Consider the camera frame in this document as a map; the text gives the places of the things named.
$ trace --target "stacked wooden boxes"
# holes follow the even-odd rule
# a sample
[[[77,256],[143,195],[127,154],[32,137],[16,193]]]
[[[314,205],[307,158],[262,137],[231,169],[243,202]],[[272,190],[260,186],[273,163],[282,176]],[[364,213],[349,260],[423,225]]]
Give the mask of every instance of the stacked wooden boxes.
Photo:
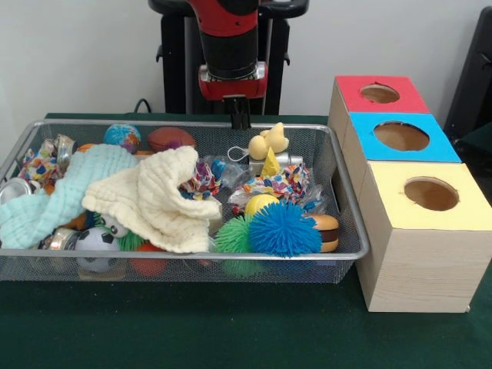
[[[407,77],[339,76],[330,127],[371,242],[369,311],[465,312],[492,258],[492,208]]]

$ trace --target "wire mesh basket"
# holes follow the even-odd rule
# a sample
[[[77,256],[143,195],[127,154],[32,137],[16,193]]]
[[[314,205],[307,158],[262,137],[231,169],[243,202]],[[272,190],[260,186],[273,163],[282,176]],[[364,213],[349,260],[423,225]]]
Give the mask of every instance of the wire mesh basket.
[[[46,138],[67,135],[79,145],[101,143],[106,129],[120,121],[45,119],[29,125],[10,152],[0,178],[18,172],[28,148],[39,148]],[[183,121],[127,121],[143,138],[155,129],[175,126],[188,131],[197,142],[200,157],[225,155],[231,146],[247,147],[254,135],[270,124],[254,124],[247,131],[232,130],[226,123]],[[339,247],[329,254],[279,258],[266,254],[173,254],[168,252],[49,251],[0,248],[1,281],[188,281],[188,282],[297,282],[338,283],[355,260],[369,250],[361,214],[351,187],[336,136],[324,125],[284,125],[289,153],[302,156],[311,169],[311,183],[322,185],[330,196],[328,214],[340,223]],[[142,150],[148,150],[145,139]],[[216,198],[223,205],[223,222],[234,214],[227,203],[231,192],[222,189]],[[101,259],[109,271],[95,273],[81,268],[83,260]]]

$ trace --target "red box lid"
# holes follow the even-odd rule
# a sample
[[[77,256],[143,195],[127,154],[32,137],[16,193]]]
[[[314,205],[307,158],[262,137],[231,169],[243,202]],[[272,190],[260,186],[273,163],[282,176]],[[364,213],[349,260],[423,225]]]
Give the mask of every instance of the red box lid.
[[[335,80],[349,112],[430,113],[408,77],[338,75]]]

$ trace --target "white wall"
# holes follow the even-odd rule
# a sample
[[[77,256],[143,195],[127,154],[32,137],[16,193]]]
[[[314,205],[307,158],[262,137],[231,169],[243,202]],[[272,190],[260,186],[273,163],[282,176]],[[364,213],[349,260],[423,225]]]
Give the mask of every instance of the white wall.
[[[443,122],[487,0],[311,0],[291,20],[282,114],[326,115],[336,74],[409,75]],[[0,159],[50,111],[163,111],[146,0],[0,1]]]
[[[291,20],[282,114],[328,112],[334,75],[408,75],[443,124],[487,0],[312,0]]]

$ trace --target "yellow toy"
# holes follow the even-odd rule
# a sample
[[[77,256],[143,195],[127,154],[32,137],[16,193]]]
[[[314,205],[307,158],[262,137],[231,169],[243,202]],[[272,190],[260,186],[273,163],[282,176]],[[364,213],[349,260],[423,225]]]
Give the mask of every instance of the yellow toy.
[[[280,202],[275,196],[271,194],[257,194],[246,204],[246,208],[244,209],[244,213],[246,215],[253,216],[257,211],[260,211],[262,208],[267,206],[268,204],[278,203]]]
[[[274,176],[279,173],[281,170],[280,164],[278,164],[278,160],[275,157],[274,150],[272,148],[268,148],[267,157],[264,160],[263,169],[261,169],[261,175],[269,175]]]
[[[278,154],[285,151],[288,145],[289,140],[284,137],[284,123],[277,123],[272,129],[262,131],[249,141],[249,156],[254,160],[264,160],[269,148]]]

